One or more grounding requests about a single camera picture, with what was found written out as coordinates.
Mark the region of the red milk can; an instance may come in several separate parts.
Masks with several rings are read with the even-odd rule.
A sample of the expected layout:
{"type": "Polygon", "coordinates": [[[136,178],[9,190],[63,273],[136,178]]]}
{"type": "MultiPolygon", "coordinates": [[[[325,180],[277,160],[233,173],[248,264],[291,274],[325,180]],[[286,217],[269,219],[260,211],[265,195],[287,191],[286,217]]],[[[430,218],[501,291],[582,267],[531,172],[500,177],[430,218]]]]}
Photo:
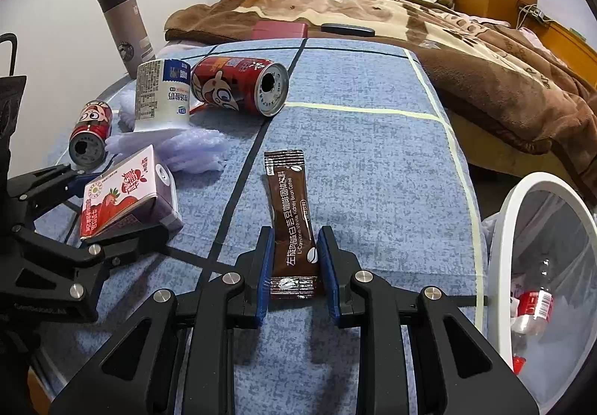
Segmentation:
{"type": "Polygon", "coordinates": [[[271,118],[285,104],[290,74],[264,58],[210,56],[193,67],[192,94],[203,105],[271,118]]]}
{"type": "Polygon", "coordinates": [[[91,101],[83,107],[69,139],[69,155],[77,166],[91,171],[103,164],[111,122],[112,110],[107,102],[91,101]]]}

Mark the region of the strawberry milk carton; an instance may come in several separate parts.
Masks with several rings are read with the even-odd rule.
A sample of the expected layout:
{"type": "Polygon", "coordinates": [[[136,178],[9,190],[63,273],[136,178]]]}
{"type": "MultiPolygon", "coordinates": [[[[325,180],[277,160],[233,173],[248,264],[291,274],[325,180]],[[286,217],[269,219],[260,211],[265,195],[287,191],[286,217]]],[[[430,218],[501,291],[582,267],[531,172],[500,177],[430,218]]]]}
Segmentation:
{"type": "Polygon", "coordinates": [[[173,174],[152,145],[86,184],[81,239],[129,225],[154,223],[164,225],[172,235],[183,226],[173,174]]]}

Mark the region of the clear plastic cola bottle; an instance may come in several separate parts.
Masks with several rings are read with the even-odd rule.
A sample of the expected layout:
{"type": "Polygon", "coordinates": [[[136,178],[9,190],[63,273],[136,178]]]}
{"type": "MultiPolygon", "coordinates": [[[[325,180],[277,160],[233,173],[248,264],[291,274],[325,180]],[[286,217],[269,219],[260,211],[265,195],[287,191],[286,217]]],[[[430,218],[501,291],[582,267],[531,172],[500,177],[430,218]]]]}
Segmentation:
{"type": "Polygon", "coordinates": [[[553,262],[547,257],[536,261],[512,280],[515,311],[511,315],[511,330],[518,335],[540,336],[550,323],[554,296],[551,292],[553,262]]]}

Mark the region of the brown coffee sachet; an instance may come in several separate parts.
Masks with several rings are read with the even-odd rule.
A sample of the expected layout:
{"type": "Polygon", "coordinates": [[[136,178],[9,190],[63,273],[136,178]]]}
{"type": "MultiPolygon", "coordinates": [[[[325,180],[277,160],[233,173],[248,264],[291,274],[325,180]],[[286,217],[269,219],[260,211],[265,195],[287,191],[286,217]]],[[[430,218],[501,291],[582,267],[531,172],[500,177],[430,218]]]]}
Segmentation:
{"type": "Polygon", "coordinates": [[[264,154],[274,239],[270,294],[275,299],[310,299],[317,294],[321,268],[313,233],[304,152],[264,154]]]}

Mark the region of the white foam fruit net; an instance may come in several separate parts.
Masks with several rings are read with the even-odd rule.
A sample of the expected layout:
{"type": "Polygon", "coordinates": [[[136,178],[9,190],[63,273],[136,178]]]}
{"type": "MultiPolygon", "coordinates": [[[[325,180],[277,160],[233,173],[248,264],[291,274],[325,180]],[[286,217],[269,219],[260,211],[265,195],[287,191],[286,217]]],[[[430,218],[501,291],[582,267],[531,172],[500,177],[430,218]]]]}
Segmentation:
{"type": "Polygon", "coordinates": [[[106,139],[106,150],[114,155],[116,161],[124,160],[149,145],[154,147],[154,152],[170,171],[188,174],[222,172],[229,149],[222,132],[192,125],[156,131],[112,132],[106,139]]]}

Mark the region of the white yogurt cup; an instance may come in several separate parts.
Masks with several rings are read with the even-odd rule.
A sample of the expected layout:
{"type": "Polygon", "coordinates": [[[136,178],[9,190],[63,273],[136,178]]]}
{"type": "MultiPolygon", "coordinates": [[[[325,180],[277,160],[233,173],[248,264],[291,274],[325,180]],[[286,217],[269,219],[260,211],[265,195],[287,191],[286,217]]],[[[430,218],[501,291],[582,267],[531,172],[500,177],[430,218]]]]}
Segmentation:
{"type": "Polygon", "coordinates": [[[189,127],[190,65],[180,59],[154,59],[138,67],[135,132],[189,127]]]}

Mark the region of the white round trash bin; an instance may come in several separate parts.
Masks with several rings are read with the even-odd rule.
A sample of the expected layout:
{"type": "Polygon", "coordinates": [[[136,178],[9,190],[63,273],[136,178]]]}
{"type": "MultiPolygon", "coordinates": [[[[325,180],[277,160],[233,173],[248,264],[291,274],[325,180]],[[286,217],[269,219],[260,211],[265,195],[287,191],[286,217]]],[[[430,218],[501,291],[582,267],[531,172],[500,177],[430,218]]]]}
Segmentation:
{"type": "Polygon", "coordinates": [[[596,217],[561,178],[526,175],[486,219],[487,336],[540,413],[596,392],[596,217]]]}

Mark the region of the grey brown thermos cup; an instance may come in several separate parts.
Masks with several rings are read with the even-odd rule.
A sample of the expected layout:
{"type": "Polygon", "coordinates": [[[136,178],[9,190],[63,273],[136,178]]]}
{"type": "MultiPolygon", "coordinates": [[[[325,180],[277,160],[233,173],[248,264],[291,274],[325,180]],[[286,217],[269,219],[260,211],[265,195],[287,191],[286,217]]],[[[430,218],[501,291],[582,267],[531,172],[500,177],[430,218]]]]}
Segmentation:
{"type": "Polygon", "coordinates": [[[138,67],[155,58],[137,0],[97,0],[112,39],[131,79],[138,67]]]}

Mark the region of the blue checked tablecloth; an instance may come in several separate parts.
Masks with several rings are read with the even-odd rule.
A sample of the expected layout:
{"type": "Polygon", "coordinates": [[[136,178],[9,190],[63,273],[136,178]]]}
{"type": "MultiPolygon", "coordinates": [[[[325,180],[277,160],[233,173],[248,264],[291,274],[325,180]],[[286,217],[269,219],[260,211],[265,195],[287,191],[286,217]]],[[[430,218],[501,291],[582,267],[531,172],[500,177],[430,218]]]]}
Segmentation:
{"type": "Polygon", "coordinates": [[[317,277],[315,244],[331,227],[340,247],[388,283],[437,285],[471,300],[478,328],[486,247],[465,157],[424,68],[423,53],[362,41],[239,42],[210,57],[249,56],[287,69],[283,107],[271,119],[232,108],[197,114],[222,132],[221,171],[176,174],[183,226],[175,247],[198,264],[159,254],[119,268],[100,294],[92,324],[44,324],[37,361],[53,394],[158,288],[187,293],[273,229],[275,297],[262,326],[235,341],[240,414],[351,414],[359,333],[337,328],[324,299],[304,295],[317,277]]]}

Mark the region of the dark red box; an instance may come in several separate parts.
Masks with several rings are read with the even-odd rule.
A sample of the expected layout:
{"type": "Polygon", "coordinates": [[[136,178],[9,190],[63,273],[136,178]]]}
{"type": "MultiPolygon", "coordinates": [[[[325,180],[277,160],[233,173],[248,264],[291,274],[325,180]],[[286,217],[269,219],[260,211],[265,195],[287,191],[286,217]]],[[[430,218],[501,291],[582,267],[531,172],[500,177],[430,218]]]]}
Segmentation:
{"type": "Polygon", "coordinates": [[[252,40],[307,38],[307,25],[285,21],[258,21],[252,30],[252,40]]]}

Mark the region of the black remote control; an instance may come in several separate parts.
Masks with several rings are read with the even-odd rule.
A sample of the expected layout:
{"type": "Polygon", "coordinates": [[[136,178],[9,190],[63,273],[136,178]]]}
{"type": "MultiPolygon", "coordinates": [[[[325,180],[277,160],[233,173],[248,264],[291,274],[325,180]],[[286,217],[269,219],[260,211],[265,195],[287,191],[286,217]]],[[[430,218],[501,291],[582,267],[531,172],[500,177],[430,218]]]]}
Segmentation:
{"type": "Polygon", "coordinates": [[[324,23],[320,26],[320,28],[321,28],[322,32],[343,35],[343,36],[356,36],[356,37],[374,37],[375,36],[374,29],[367,28],[367,27],[361,27],[361,26],[338,24],[338,23],[324,23]]]}

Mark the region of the orange wooden headboard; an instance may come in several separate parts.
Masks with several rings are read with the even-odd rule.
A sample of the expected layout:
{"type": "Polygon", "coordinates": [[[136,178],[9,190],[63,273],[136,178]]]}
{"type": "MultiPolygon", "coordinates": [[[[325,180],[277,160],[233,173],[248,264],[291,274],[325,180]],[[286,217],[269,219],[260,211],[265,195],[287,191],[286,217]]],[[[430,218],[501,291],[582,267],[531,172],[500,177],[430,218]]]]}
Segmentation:
{"type": "Polygon", "coordinates": [[[525,21],[524,27],[529,28],[541,43],[553,51],[571,70],[595,87],[597,54],[589,44],[556,21],[545,23],[531,18],[525,21]]]}

